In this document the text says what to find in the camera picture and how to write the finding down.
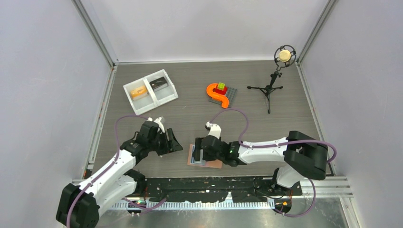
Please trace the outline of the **pink leather card holder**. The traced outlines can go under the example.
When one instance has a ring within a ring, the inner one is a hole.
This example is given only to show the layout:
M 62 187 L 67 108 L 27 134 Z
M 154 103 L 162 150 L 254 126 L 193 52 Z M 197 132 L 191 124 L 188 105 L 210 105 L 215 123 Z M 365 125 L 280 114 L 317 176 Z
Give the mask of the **pink leather card holder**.
M 214 161 L 195 161 L 194 158 L 192 157 L 192 153 L 194 151 L 194 145 L 190 144 L 189 147 L 189 154 L 188 154 L 188 161 L 187 165 L 188 166 L 196 166 L 196 167 L 204 167 L 204 168 L 215 168 L 215 169 L 221 169 L 222 168 L 222 162 L 219 160 L 214 160 Z

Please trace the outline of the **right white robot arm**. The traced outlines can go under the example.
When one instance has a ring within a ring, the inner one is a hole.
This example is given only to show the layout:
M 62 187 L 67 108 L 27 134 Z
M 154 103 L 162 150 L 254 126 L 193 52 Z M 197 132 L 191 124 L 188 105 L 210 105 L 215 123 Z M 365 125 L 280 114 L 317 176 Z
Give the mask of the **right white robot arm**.
M 271 188 L 278 195 L 285 194 L 296 182 L 307 178 L 326 178 L 329 144 L 299 131 L 287 137 L 267 142 L 224 142 L 214 135 L 195 139 L 191 159 L 195 162 L 221 161 L 231 167 L 255 162 L 281 162 L 275 169 Z

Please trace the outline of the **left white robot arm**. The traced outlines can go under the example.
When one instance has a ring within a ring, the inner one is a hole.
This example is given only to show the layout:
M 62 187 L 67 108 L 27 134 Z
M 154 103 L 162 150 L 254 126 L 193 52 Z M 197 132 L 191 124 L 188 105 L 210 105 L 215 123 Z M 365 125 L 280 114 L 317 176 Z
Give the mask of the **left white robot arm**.
M 145 193 L 145 176 L 134 167 L 150 152 L 162 156 L 183 150 L 164 118 L 148 118 L 134 137 L 118 147 L 112 159 L 78 185 L 61 193 L 56 220 L 68 228 L 94 228 L 100 217 L 123 197 Z

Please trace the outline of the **orange card box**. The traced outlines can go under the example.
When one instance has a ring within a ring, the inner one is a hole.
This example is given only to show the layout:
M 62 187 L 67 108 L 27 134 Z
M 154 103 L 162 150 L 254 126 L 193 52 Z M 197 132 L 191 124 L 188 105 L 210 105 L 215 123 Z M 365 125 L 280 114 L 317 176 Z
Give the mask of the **orange card box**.
M 148 96 L 148 89 L 145 85 L 142 85 L 130 91 L 130 97 L 133 101 L 146 96 Z

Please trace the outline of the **black card box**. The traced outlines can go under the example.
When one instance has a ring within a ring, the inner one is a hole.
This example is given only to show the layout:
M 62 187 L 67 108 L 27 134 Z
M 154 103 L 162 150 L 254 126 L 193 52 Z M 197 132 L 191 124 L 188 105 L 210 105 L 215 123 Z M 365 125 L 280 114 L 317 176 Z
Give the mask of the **black card box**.
M 159 90 L 162 90 L 162 89 L 168 87 L 168 82 L 165 77 L 160 77 L 160 78 L 154 79 L 153 81 L 150 81 L 149 83 L 154 92 L 157 92 Z

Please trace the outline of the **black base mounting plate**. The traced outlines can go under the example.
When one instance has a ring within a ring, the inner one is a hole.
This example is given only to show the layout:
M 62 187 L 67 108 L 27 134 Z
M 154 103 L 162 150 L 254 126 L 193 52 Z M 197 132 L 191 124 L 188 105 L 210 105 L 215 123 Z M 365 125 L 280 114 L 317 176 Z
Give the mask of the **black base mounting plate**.
M 302 189 L 297 182 L 290 190 L 275 192 L 271 187 L 270 176 L 229 176 L 229 177 L 186 177 L 148 178 L 147 187 L 141 198 L 159 202 L 223 202 L 232 197 L 235 202 L 264 202 L 267 196 L 284 199 L 286 196 L 301 196 Z

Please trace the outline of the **white two-compartment tray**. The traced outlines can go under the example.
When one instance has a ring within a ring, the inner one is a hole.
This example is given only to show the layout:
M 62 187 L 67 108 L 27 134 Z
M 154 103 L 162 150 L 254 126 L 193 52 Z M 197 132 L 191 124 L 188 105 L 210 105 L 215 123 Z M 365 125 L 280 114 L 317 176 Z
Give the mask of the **white two-compartment tray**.
M 166 78 L 168 82 L 168 87 L 154 92 L 149 82 L 160 77 Z M 148 96 L 133 101 L 130 97 L 130 91 L 142 85 L 145 85 L 147 87 Z M 149 112 L 179 97 L 175 85 L 164 69 L 123 85 L 123 90 L 127 96 L 130 106 L 132 107 L 132 110 L 137 115 Z

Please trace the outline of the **orange S-shaped toy track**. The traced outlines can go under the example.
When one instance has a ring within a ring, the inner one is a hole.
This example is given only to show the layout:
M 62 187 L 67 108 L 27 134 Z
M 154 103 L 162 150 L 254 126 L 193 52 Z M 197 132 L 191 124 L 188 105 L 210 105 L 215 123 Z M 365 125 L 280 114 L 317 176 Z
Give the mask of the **orange S-shaped toy track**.
M 218 86 L 218 83 L 212 83 L 207 86 L 207 95 L 215 100 L 221 101 L 221 107 L 226 109 L 229 107 L 230 101 L 227 96 L 214 92 L 213 90 Z

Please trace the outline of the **red toy brick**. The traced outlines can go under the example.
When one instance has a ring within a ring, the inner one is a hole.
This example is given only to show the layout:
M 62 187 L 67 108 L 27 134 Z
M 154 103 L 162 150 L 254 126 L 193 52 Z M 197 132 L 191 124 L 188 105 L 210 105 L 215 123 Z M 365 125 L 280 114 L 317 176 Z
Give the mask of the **red toy brick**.
M 222 87 L 216 86 L 214 89 L 214 92 L 217 94 L 220 94 L 220 95 L 226 95 L 227 91 L 228 91 L 227 86 L 222 86 Z

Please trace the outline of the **grey toy baseplate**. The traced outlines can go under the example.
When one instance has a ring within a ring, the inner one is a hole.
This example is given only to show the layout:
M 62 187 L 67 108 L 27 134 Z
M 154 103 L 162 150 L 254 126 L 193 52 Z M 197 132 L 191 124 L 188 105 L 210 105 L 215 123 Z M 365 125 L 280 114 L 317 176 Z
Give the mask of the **grey toy baseplate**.
M 232 106 L 234 104 L 234 101 L 235 101 L 235 97 L 237 95 L 237 91 L 238 91 L 237 89 L 232 88 L 232 87 L 228 87 L 228 90 L 227 90 L 227 92 L 225 94 L 226 98 L 228 99 L 228 105 L 226 107 L 224 107 L 223 101 L 221 99 L 216 99 L 214 97 L 214 95 L 219 95 L 219 94 L 217 94 L 213 90 L 214 89 L 212 87 L 206 89 L 206 92 L 207 92 L 207 94 L 209 96 L 209 98 L 208 98 L 209 102 L 221 105 L 221 107 L 224 108 L 224 109 L 232 108 Z

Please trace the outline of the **green toy brick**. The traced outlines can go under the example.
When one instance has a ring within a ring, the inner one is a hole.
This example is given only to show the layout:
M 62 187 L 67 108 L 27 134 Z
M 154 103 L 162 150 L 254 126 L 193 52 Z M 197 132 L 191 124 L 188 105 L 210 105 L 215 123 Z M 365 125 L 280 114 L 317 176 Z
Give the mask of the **green toy brick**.
M 216 89 L 219 90 L 219 91 L 225 91 L 226 90 L 225 83 L 221 83 L 221 82 L 218 83 Z

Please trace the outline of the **black tripod mic stand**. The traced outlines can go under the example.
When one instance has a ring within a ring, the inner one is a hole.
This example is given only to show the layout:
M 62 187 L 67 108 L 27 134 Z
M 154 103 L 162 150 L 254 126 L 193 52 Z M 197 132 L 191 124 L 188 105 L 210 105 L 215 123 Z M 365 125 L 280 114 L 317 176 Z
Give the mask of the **black tripod mic stand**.
M 247 86 L 247 89 L 256 89 L 256 90 L 260 90 L 266 97 L 267 101 L 268 101 L 268 114 L 271 113 L 271 109 L 270 109 L 270 95 L 271 93 L 273 93 L 275 90 L 278 89 L 283 89 L 284 86 L 278 86 L 278 87 L 273 87 L 275 81 L 277 78 L 280 78 L 282 76 L 282 72 L 281 72 L 281 67 L 277 67 L 275 72 L 272 73 L 270 75 L 271 81 L 268 85 L 266 85 L 265 87 L 255 87 L 255 86 Z

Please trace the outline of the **microphone with shock mount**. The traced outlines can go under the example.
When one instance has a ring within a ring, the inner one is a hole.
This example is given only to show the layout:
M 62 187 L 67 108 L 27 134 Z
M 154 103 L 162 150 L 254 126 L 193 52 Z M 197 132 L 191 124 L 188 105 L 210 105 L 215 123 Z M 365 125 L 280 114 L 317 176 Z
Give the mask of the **microphone with shock mount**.
M 274 62 L 278 70 L 293 65 L 296 61 L 296 58 L 296 50 L 291 45 L 280 46 L 277 48 L 274 54 Z

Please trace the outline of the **aluminium frame rail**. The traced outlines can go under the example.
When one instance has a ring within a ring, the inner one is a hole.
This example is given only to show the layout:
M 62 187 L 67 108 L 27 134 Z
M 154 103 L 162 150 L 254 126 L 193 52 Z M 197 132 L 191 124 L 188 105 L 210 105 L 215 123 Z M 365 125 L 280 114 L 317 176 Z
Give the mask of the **aluminium frame rail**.
M 343 177 L 328 177 L 326 180 L 303 179 L 299 181 L 302 195 L 286 196 L 284 199 L 275 199 L 267 196 L 264 202 L 235 202 L 232 197 L 227 197 L 223 202 L 202 203 L 202 202 L 168 202 L 162 199 L 159 202 L 153 202 L 146 198 L 132 197 L 139 207 L 130 204 L 121 199 L 108 210 L 124 210 L 124 209 L 154 209 L 154 210 L 211 210 L 211 209 L 280 209 L 281 203 L 288 199 L 318 199 L 318 198 L 351 198 L 353 193 Z

